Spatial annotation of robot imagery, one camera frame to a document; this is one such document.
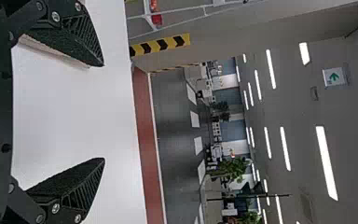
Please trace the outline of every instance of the metal pole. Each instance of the metal pole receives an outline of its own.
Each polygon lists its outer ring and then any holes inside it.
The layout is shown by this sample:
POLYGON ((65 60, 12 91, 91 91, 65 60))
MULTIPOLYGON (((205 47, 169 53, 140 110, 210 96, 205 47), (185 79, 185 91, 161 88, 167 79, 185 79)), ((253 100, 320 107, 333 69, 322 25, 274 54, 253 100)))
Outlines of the metal pole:
MULTIPOLYGON (((177 26, 177 25, 182 25, 182 24, 185 24, 185 23, 188 23, 188 22, 191 22, 191 21, 197 21, 197 20, 199 20, 199 19, 207 18, 207 17, 213 16, 213 15, 217 15, 217 14, 220 14, 220 13, 228 12, 228 11, 231 11, 231 10, 234 10, 234 9, 238 9, 238 8, 241 8, 241 7, 249 7, 250 5, 257 4, 257 3, 261 3, 261 2, 264 2, 264 1, 268 1, 268 0, 253 0, 253 1, 249 1, 247 4, 243 4, 243 5, 240 6, 240 7, 227 8, 227 9, 220 10, 220 11, 216 11, 216 12, 213 12, 213 13, 210 13, 210 14, 207 14, 207 15, 202 15, 202 16, 199 16, 199 17, 196 17, 196 18, 187 20, 187 21, 181 21, 181 22, 177 22, 177 23, 174 23, 174 24, 171 24, 171 25, 167 25, 167 26, 164 26, 164 27, 159 28, 159 29, 157 29, 157 30, 154 30, 154 31, 151 31, 151 32, 146 32, 146 33, 141 34, 141 35, 131 36, 131 37, 129 37, 129 40, 132 40, 132 39, 135 39, 135 38, 144 36, 144 35, 151 35, 151 34, 153 34, 153 33, 155 33, 155 32, 158 32, 158 31, 161 31, 161 30, 165 30, 165 29, 169 29, 169 28, 172 28, 172 27, 177 26)), ((160 13, 160 12, 159 12, 159 13, 157 13, 157 12, 156 12, 156 13, 151 13, 151 15, 158 15, 158 14, 161 14, 161 13, 160 13)))
POLYGON ((238 4, 238 3, 243 4, 243 1, 241 1, 241 0, 240 1, 231 1, 231 2, 226 2, 225 4, 222 4, 222 5, 209 4, 209 5, 201 5, 201 6, 196 6, 196 7, 182 7, 182 8, 177 8, 177 9, 172 9, 172 10, 167 10, 167 11, 146 13, 146 14, 142 14, 142 15, 139 15, 139 16, 128 17, 127 21, 134 20, 134 19, 141 19, 141 18, 144 18, 144 17, 147 17, 147 16, 164 15, 164 14, 170 14, 170 13, 174 13, 174 12, 194 10, 194 9, 199 9, 199 8, 203 8, 205 10, 206 7, 221 7, 221 6, 226 6, 226 5, 238 4))
POLYGON ((224 197, 220 199, 207 199, 207 202, 212 201, 223 201, 225 199, 235 199, 235 198, 243 198, 243 199, 252 199, 252 198, 267 198, 267 197, 275 197, 278 196, 280 198, 282 197, 290 197, 292 194, 274 194, 274 195, 268 195, 268 194, 258 194, 258 195, 240 195, 239 197, 224 197))

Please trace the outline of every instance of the gray floor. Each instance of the gray floor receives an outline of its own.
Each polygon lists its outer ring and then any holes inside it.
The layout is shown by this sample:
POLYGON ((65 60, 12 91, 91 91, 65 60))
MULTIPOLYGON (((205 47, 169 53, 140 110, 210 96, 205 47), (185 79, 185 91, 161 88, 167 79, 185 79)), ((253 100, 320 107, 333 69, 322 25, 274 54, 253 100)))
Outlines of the gray floor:
POLYGON ((153 76, 152 90, 167 220, 193 223, 199 216, 198 166, 204 159, 203 152, 195 154, 194 138, 211 142, 208 112, 201 101, 195 106, 188 100, 183 70, 153 76), (192 128, 190 110, 199 114, 199 128, 192 128))
MULTIPOLYGON (((358 223, 358 31, 348 38, 309 43, 311 63, 301 62, 298 44, 272 49, 277 89, 271 88, 265 51, 248 52, 241 64, 241 88, 253 86, 255 107, 246 113, 255 132, 255 162, 272 193, 292 193, 281 199, 284 223, 310 223, 300 195, 312 206, 312 223, 358 223), (324 87, 322 69, 347 64, 351 83, 333 89, 324 87), (254 70, 260 76, 263 101, 256 99, 254 70), (319 101, 312 101, 310 88, 317 87, 319 101), (326 189, 315 125, 326 129, 339 201, 326 189), (264 127, 269 128, 272 160, 268 159, 264 127), (279 128, 286 131, 292 172, 286 171, 279 128)), ((267 210, 268 223, 279 223, 275 200, 267 210)))

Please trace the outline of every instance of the ceiling light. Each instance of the ceiling light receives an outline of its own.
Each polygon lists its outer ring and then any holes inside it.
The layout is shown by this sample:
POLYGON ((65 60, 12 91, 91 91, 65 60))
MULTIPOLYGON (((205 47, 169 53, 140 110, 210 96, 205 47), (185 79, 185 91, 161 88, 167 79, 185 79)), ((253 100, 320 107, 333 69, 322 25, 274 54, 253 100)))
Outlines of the ceiling light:
POLYGON ((334 180, 333 168, 331 166, 330 154, 328 151, 326 135, 323 126, 316 127, 316 134, 318 136, 319 149, 321 151, 322 165, 324 167, 324 178, 327 185, 328 195, 338 201, 336 181, 334 180))
POLYGON ((261 101, 263 97, 261 96, 260 81, 258 80, 257 70, 255 70, 255 85, 257 86, 258 99, 261 101))
POLYGON ((282 139, 283 156, 284 156, 284 162, 286 163, 286 169, 288 171, 292 171, 292 165, 290 164, 290 158, 289 158, 289 151, 287 149, 286 134, 284 133, 283 127, 281 127, 281 139, 282 139))
POLYGON ((268 69, 269 69, 269 76, 271 77, 272 89, 275 90, 277 88, 277 84, 275 82, 275 73, 274 73, 274 67, 272 65, 271 51, 267 49, 266 53, 267 53, 268 69))
POLYGON ((310 52, 308 51, 308 44, 307 43, 300 43, 300 53, 301 59, 304 65, 307 65, 310 62, 310 52))

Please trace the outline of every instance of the tree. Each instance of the tree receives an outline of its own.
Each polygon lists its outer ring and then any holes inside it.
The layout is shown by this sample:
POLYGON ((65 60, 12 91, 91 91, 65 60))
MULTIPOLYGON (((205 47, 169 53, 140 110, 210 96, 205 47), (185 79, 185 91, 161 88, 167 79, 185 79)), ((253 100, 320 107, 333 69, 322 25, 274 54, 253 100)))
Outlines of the tree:
POLYGON ((250 162, 240 158, 235 158, 232 161, 222 161, 216 170, 210 171, 208 174, 211 178, 226 177, 229 183, 235 179, 237 179, 238 183, 241 183, 243 180, 242 175, 245 174, 246 167, 249 163, 250 162))
POLYGON ((237 218, 238 224, 258 224, 261 222, 261 216, 257 212, 247 212, 245 216, 237 218))

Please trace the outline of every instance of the white wall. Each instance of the white wall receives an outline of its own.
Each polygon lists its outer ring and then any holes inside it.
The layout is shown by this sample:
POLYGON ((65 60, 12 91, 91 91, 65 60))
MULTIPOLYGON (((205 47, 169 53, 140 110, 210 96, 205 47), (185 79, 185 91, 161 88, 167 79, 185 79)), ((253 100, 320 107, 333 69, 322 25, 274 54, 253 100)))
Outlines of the white wall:
POLYGON ((235 155, 250 153, 248 143, 245 139, 232 142, 223 142, 222 147, 233 148, 235 155))
POLYGON ((18 46, 12 174, 32 185, 92 157, 103 180, 85 223, 146 223, 122 1, 88 1, 106 66, 84 69, 18 46))
POLYGON ((245 115, 243 113, 231 114, 229 117, 229 121, 235 121, 240 119, 245 119, 245 115))
POLYGON ((231 74, 221 77, 213 77, 213 91, 219 91, 228 88, 238 87, 237 74, 231 74))
POLYGON ((230 189, 242 189, 246 183, 249 183, 249 187, 252 189, 255 186, 255 180, 252 174, 242 175, 243 181, 239 184, 237 181, 233 181, 229 184, 230 189))

